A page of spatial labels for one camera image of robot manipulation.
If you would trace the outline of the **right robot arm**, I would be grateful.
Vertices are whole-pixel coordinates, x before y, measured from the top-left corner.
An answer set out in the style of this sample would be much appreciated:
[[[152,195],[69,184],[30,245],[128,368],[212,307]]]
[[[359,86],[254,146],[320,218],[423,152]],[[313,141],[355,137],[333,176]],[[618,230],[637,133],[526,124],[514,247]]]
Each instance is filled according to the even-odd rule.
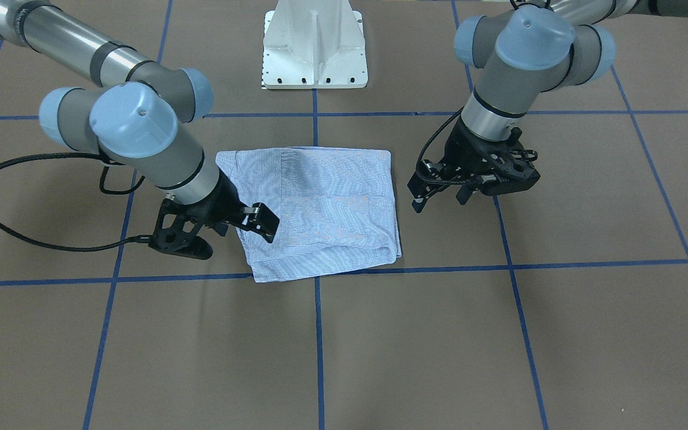
[[[279,220],[262,203],[245,206],[229,177],[183,125],[213,108],[198,70],[170,70],[49,1],[0,1],[0,40],[28,47],[89,79],[96,90],[56,89],[40,105],[44,133],[67,158],[128,165],[167,194],[155,231],[122,243],[160,251],[194,251],[201,228],[229,225],[272,242]]]

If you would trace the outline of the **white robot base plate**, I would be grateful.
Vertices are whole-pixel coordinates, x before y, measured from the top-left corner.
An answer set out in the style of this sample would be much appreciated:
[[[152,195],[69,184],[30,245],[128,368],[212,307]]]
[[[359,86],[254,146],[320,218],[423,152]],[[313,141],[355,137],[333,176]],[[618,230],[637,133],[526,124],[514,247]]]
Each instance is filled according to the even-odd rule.
[[[363,89],[363,15],[349,1],[279,1],[264,16],[262,87]]]

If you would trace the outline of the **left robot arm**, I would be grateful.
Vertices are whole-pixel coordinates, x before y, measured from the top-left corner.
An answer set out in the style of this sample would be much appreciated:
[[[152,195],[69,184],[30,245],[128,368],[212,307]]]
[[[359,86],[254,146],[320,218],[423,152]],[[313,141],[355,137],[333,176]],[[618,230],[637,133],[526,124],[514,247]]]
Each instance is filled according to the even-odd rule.
[[[472,194],[526,191],[540,179],[535,150],[519,122],[538,95],[583,85],[606,73],[615,41],[600,22],[626,14],[688,17],[688,1],[512,1],[499,16],[472,16],[454,38],[457,59],[481,71],[468,101],[445,121],[451,132],[438,162],[417,157],[407,187],[415,212],[453,186],[459,204]]]

